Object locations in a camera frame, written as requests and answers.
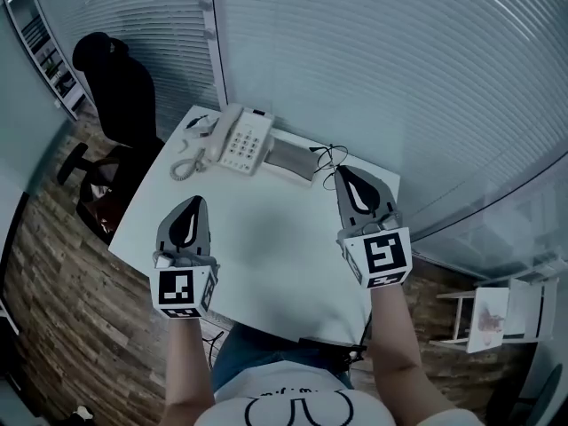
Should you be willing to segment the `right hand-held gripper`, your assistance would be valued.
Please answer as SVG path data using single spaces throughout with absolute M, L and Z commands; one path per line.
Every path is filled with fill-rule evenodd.
M 392 212 L 396 202 L 390 188 L 380 178 L 349 165 L 335 170 L 334 181 L 346 228 L 337 234 L 336 242 L 358 284 L 365 289 L 402 284 L 413 268 L 412 250 L 409 229 L 402 226 L 401 215 Z M 368 216 L 374 218 L 357 225 Z

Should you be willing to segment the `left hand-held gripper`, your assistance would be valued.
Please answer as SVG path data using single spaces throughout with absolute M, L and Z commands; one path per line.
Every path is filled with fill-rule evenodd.
M 193 196 L 160 223 L 150 276 L 153 307 L 174 320 L 204 318 L 218 283 L 217 260 L 209 254 L 206 201 Z

